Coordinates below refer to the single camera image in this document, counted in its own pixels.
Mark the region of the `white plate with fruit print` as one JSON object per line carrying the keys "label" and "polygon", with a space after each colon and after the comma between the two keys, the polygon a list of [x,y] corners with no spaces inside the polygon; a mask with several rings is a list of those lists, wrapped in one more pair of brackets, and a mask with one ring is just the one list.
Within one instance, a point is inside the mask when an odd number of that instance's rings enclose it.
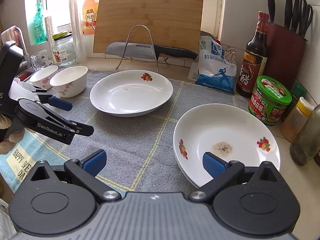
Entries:
{"label": "white plate with fruit print", "polygon": [[187,111],[175,126],[173,146],[179,168],[195,187],[212,179],[202,164],[205,152],[246,166],[270,161],[280,169],[280,151],[271,131],[252,114],[230,105],[210,103]]}

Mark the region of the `dark glass oil bottle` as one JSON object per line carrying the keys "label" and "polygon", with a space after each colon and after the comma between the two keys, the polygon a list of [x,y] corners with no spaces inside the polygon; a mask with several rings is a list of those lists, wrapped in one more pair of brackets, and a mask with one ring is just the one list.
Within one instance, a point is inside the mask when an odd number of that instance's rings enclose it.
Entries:
{"label": "dark glass oil bottle", "polygon": [[320,148],[320,105],[317,105],[305,125],[290,146],[292,160],[298,165],[306,165],[319,153]]}

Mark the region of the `clear glass mug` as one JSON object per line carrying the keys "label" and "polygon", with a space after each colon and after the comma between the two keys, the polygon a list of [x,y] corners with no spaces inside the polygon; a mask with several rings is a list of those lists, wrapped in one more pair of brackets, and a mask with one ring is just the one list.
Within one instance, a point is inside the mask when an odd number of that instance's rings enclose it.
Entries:
{"label": "clear glass mug", "polygon": [[39,51],[31,55],[30,58],[32,67],[36,72],[49,66],[48,53],[46,50]]}

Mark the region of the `black scissors in block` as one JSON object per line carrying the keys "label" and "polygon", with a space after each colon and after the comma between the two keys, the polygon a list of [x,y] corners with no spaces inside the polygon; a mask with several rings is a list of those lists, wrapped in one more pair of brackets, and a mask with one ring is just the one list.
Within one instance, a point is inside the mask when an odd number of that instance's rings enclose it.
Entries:
{"label": "black scissors in block", "polygon": [[299,13],[298,35],[304,38],[313,19],[312,5],[308,4],[306,0],[299,0]]}

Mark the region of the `white blue salt bag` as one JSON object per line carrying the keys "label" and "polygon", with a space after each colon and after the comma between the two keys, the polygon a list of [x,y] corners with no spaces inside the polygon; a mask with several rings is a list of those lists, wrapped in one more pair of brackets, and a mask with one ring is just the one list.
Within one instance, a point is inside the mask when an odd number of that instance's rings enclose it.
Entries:
{"label": "white blue salt bag", "polygon": [[237,66],[225,57],[221,44],[202,32],[197,60],[191,64],[188,79],[195,84],[234,94]]}

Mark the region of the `yellow cap spice bottle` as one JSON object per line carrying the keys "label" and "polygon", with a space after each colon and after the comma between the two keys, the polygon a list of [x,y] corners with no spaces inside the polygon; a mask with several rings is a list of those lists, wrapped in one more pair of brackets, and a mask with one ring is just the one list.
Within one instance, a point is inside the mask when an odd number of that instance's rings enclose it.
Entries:
{"label": "yellow cap spice bottle", "polygon": [[286,140],[293,142],[313,110],[314,106],[301,96],[280,127],[280,131]]}

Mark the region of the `glass jar with green lid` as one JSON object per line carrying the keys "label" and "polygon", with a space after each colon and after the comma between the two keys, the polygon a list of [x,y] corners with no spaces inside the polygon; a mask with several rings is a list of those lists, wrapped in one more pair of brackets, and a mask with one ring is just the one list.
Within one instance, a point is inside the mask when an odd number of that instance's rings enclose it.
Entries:
{"label": "glass jar with green lid", "polygon": [[74,41],[71,32],[62,31],[52,36],[54,59],[58,66],[71,66],[76,63]]}

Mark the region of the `white bowl with pink flowers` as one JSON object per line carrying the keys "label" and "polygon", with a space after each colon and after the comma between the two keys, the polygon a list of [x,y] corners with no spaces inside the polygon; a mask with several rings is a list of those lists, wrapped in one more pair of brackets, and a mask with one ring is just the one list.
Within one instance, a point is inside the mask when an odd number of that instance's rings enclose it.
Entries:
{"label": "white bowl with pink flowers", "polygon": [[55,74],[49,84],[57,91],[61,98],[72,98],[79,95],[87,83],[86,66],[74,66]]}

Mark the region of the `green dish soap bottle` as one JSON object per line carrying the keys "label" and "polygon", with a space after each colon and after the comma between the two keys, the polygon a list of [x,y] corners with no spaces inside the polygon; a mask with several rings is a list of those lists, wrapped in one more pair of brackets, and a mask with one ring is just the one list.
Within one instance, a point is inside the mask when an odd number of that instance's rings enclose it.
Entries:
{"label": "green dish soap bottle", "polygon": [[33,18],[33,24],[35,29],[35,42],[36,44],[47,41],[46,26],[43,20],[43,7],[42,3],[37,3],[36,14]]}

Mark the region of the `dark vinegar bottle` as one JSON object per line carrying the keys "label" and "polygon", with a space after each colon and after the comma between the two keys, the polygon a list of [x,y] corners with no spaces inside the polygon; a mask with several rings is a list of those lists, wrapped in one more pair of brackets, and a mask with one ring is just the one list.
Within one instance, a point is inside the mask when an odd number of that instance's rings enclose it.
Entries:
{"label": "dark vinegar bottle", "polygon": [[269,15],[258,12],[258,21],[253,38],[247,43],[236,91],[245,98],[252,96],[257,78],[263,74],[267,61],[267,22]]}

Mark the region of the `green cap small jar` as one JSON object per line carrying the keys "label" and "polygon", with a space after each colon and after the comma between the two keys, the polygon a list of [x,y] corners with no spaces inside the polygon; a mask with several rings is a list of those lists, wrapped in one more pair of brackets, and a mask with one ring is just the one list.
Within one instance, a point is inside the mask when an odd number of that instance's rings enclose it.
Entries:
{"label": "green cap small jar", "polygon": [[291,92],[292,101],[285,109],[285,112],[281,117],[282,121],[285,121],[289,113],[292,111],[292,109],[295,107],[295,105],[299,101],[300,97],[305,97],[306,94],[307,94],[307,90],[304,88],[304,86],[301,85],[300,83],[296,83]]}

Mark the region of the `dark red knife block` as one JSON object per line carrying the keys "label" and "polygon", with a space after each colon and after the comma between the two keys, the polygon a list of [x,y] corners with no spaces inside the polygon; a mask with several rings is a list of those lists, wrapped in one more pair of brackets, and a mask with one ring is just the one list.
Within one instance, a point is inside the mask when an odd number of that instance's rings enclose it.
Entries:
{"label": "dark red knife block", "polygon": [[307,40],[287,28],[269,23],[266,42],[267,62],[263,74],[290,90],[298,74]]}

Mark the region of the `green lid sauce jar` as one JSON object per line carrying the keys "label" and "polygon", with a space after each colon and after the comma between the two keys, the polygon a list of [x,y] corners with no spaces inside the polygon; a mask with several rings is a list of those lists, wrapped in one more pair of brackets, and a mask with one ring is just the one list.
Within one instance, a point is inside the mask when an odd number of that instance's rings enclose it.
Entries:
{"label": "green lid sauce jar", "polygon": [[249,100],[249,112],[266,125],[275,125],[281,119],[292,96],[289,90],[272,77],[257,78]]}

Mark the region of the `grey checked dish mat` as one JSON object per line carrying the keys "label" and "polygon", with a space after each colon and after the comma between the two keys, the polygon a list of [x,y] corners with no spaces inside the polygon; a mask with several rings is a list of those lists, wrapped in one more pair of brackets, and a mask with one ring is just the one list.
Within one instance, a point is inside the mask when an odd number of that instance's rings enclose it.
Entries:
{"label": "grey checked dish mat", "polygon": [[12,190],[19,187],[38,160],[61,165],[103,149],[107,164],[98,178],[120,193],[189,193],[193,186],[180,171],[173,148],[173,133],[179,118],[207,103],[247,107],[247,100],[241,96],[172,80],[173,94],[162,107],[147,115],[119,118],[97,110],[90,102],[92,87],[105,76],[105,72],[90,70],[86,89],[70,99],[73,109],[59,111],[66,119],[93,126],[90,137],[76,136],[70,145],[65,145],[39,133],[26,132],[17,151],[1,156],[1,175]]}

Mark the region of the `bamboo cutting board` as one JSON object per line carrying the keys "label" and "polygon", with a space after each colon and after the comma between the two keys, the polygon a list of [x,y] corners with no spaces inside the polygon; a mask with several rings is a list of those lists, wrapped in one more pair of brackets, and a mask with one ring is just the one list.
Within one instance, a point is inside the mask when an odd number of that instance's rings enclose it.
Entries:
{"label": "bamboo cutting board", "polygon": [[93,52],[135,42],[198,52],[203,0],[100,0]]}

